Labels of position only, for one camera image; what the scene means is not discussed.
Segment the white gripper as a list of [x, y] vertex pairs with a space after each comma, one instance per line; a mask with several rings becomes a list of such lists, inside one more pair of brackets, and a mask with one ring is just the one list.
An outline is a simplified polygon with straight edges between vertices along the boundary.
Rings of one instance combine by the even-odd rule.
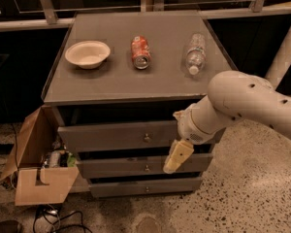
[[173, 113], [178, 121], [178, 134], [182, 140], [174, 140], [171, 145], [163, 166], [163, 171], [167, 174], [173, 174], [192, 155], [193, 145], [201, 145], [213, 137], [197, 126], [193, 118], [194, 109], [197, 109], [197, 105], [191, 104], [185, 110]]

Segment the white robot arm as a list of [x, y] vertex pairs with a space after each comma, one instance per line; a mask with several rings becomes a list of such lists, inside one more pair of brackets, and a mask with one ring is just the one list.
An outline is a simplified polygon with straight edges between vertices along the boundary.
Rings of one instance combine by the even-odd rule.
[[264, 78], [224, 71], [208, 85], [208, 94], [174, 113], [179, 140], [173, 141], [163, 171], [173, 174], [192, 155], [193, 147], [243, 119], [262, 123], [291, 140], [291, 97], [275, 91], [291, 64], [291, 26]]

